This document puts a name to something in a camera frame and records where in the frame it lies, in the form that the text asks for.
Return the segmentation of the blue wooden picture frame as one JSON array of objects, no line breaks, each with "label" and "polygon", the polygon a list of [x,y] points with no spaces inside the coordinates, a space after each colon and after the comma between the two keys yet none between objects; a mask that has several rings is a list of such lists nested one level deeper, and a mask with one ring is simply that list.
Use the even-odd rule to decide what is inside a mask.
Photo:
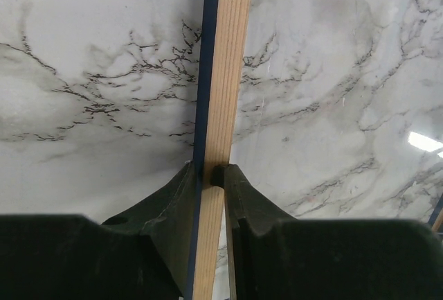
[{"label": "blue wooden picture frame", "polygon": [[[223,286],[230,297],[225,194],[210,180],[217,166],[238,166],[230,157],[250,9],[251,0],[204,0],[192,162],[200,197],[199,228],[193,284],[186,299],[211,299],[215,286]],[[435,234],[439,219],[437,213],[434,221],[421,223]]]}]

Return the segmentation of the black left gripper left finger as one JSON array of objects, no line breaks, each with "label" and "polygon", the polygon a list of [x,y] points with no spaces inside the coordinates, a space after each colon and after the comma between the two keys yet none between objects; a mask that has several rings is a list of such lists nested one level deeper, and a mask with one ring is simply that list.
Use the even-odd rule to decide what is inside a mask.
[{"label": "black left gripper left finger", "polygon": [[1,216],[2,299],[178,299],[187,288],[196,172],[97,223],[76,214]]}]

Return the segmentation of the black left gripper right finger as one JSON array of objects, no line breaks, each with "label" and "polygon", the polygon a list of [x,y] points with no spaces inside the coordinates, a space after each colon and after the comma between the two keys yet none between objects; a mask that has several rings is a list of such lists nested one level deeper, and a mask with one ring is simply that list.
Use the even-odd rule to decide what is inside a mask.
[{"label": "black left gripper right finger", "polygon": [[441,299],[442,243],[415,220],[298,220],[236,165],[225,194],[232,299]]}]

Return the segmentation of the clear acrylic sheet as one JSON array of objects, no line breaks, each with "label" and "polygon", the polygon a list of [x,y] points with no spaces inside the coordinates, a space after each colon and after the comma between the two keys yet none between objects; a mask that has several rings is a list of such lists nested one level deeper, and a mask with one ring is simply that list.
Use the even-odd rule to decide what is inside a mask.
[{"label": "clear acrylic sheet", "polygon": [[230,160],[298,219],[434,221],[442,0],[251,0]]}]

